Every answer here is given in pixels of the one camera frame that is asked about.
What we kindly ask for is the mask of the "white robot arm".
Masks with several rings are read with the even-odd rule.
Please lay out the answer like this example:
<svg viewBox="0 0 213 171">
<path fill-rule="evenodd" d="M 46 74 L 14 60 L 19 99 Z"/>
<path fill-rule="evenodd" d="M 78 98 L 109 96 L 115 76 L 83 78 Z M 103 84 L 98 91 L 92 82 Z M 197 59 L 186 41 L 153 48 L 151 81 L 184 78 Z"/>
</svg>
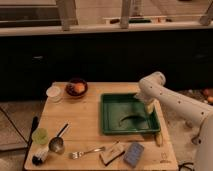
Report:
<svg viewBox="0 0 213 171">
<path fill-rule="evenodd" d="M 194 160 L 195 171 L 213 171 L 213 106 L 179 94 L 165 87 L 162 72 L 154 72 L 138 82 L 139 92 L 135 97 L 149 106 L 154 100 L 179 113 L 200 128 Z"/>
</svg>

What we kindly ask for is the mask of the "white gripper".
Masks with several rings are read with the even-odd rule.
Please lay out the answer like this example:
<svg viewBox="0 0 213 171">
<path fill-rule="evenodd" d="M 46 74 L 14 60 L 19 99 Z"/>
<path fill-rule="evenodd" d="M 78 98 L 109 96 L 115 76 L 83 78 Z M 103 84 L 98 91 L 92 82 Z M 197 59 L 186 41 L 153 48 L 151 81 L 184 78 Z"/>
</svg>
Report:
<svg viewBox="0 0 213 171">
<path fill-rule="evenodd" d="M 151 114 L 154 111 L 154 98 L 147 95 L 146 93 L 138 92 L 135 98 L 145 104 L 145 110 L 147 114 Z"/>
</svg>

